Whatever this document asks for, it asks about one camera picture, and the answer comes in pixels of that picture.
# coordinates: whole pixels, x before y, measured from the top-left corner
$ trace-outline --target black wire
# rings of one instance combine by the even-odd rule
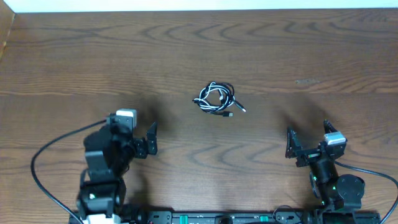
[[[398,181],[395,180],[393,177],[387,175],[387,174],[382,174],[380,172],[374,172],[374,171],[367,170],[367,169],[353,167],[353,166],[350,166],[350,165],[342,164],[342,163],[337,162],[337,161],[335,161],[335,164],[337,164],[337,165],[339,165],[341,167],[347,168],[347,169],[360,171],[360,172],[364,172],[366,174],[373,174],[373,175],[376,175],[376,176],[379,176],[379,177],[387,178],[387,179],[393,181],[393,183],[397,186],[397,189],[398,189]],[[398,196],[396,198],[396,201],[392,204],[392,207],[390,208],[390,210],[387,212],[386,216],[384,216],[384,218],[380,221],[380,224],[383,224],[390,217],[390,215],[393,213],[394,209],[396,209],[397,205],[398,205]]]
[[[206,99],[208,97],[209,92],[215,90],[217,90],[217,92],[220,94],[221,104],[219,105],[214,105]],[[204,89],[202,89],[202,91],[199,94],[199,97],[195,98],[192,101],[196,103],[203,112],[209,114],[232,116],[232,113],[223,110],[225,110],[227,107],[233,104],[235,104],[239,109],[246,112],[246,109],[243,107],[243,105],[241,105],[238,101],[235,100],[234,95],[235,95],[235,89],[234,86],[232,86],[230,83],[211,82],[206,87],[204,87]]]
[[[123,175],[130,170],[130,165],[127,166],[127,169],[124,171]]]
[[[274,210],[274,212],[272,212],[272,218],[273,218],[276,222],[281,223],[280,221],[276,220],[275,212],[276,212],[278,209],[283,208],[283,207],[290,208],[290,209],[296,214],[296,216],[301,220],[301,217],[302,217],[302,216],[299,215],[299,214],[294,210],[294,208],[292,208],[292,207],[289,206],[289,205],[281,205],[281,206],[277,207],[277,208]]]
[[[44,149],[48,148],[48,147],[49,147],[50,145],[52,145],[53,143],[55,143],[55,142],[57,142],[57,141],[59,141],[59,140],[61,140],[61,139],[63,139],[63,138],[66,138],[66,137],[69,137],[69,136],[74,135],[74,134],[76,134],[76,133],[79,133],[79,132],[81,132],[81,131],[84,131],[84,130],[86,130],[86,129],[92,128],[92,127],[97,126],[97,125],[99,125],[99,124],[102,124],[102,123],[104,123],[105,121],[106,121],[106,120],[98,121],[98,122],[96,122],[96,123],[94,123],[94,124],[91,124],[91,125],[85,126],[85,127],[83,127],[83,128],[80,128],[80,129],[71,131],[71,132],[69,132],[69,133],[66,133],[66,134],[64,134],[64,135],[61,135],[61,136],[59,136],[59,137],[53,139],[52,141],[50,141],[49,143],[47,143],[46,145],[44,145],[43,147],[41,147],[41,148],[39,149],[39,151],[37,151],[36,154],[32,157],[32,161],[30,162],[30,171],[32,172],[32,177],[33,177],[33,179],[35,180],[35,182],[36,182],[37,186],[39,187],[39,189],[42,190],[51,200],[53,200],[55,203],[57,203],[59,206],[61,206],[64,210],[66,210],[73,218],[76,218],[76,220],[78,220],[79,223],[81,223],[81,224],[83,224],[83,221],[82,221],[73,211],[71,211],[66,205],[64,205],[61,201],[59,201],[57,198],[55,198],[55,197],[54,197],[54,196],[53,196],[53,195],[40,183],[39,179],[37,178],[36,171],[35,171],[35,161],[36,161],[36,158],[40,155],[40,153],[42,153],[42,151],[44,151]]]

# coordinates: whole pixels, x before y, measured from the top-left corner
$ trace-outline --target white wall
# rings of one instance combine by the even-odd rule
[[[14,12],[192,11],[398,7],[398,0],[4,0]]]

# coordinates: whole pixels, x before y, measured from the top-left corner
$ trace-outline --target green connector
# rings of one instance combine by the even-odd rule
[[[180,216],[180,224],[188,224],[188,215]]]
[[[260,216],[260,222],[268,222],[268,216],[266,215]]]

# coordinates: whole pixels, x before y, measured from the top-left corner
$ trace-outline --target cable connector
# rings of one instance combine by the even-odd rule
[[[234,103],[239,109],[241,109],[243,112],[246,112],[246,109],[237,100],[235,100]]]
[[[223,116],[234,116],[234,113],[229,112],[229,111],[224,111],[224,112],[222,113],[222,115],[223,115]]]

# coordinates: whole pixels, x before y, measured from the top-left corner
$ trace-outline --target wood grain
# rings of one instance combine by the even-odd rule
[[[7,37],[14,20],[14,12],[8,8],[3,0],[0,0],[0,59],[7,43]]]
[[[0,222],[66,223],[67,214],[35,186],[30,159],[47,141],[118,108],[139,110],[138,136],[159,122],[159,154],[134,160],[125,175],[132,202],[176,210],[318,204],[309,169],[284,158],[285,129],[294,126],[313,146],[325,118],[349,140],[341,162],[398,178],[397,15],[17,15],[0,63]],[[248,112],[201,112],[192,98],[212,80],[232,83]],[[37,161],[43,184],[72,208],[88,133],[57,143]],[[391,182],[338,171],[364,178],[364,209],[388,211],[397,193]],[[388,223],[395,222],[396,213]]]

